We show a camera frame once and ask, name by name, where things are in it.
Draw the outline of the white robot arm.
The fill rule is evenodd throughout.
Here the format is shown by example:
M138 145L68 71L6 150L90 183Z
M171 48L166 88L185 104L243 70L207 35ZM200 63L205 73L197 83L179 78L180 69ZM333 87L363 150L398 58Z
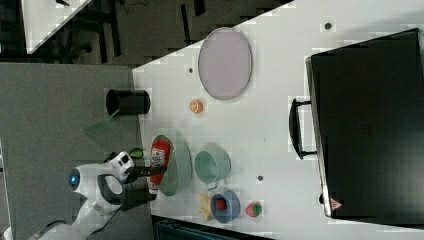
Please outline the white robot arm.
M167 167L137 166L139 156L133 152L110 154L103 163L83 164L75 167L68 183L74 193L85 198L76 219L67 224L56 220L36 232L29 240L87 240L103 229L121 209L127 198L124 186L139 177L164 174Z

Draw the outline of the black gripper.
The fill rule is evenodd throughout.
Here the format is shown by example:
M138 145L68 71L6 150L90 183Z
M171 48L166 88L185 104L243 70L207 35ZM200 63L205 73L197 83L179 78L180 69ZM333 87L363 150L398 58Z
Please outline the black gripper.
M130 169L128 176L126 177L126 184L135 182L140 177L151 177L156 175L164 174L167 171L165 166L161 167L133 167Z

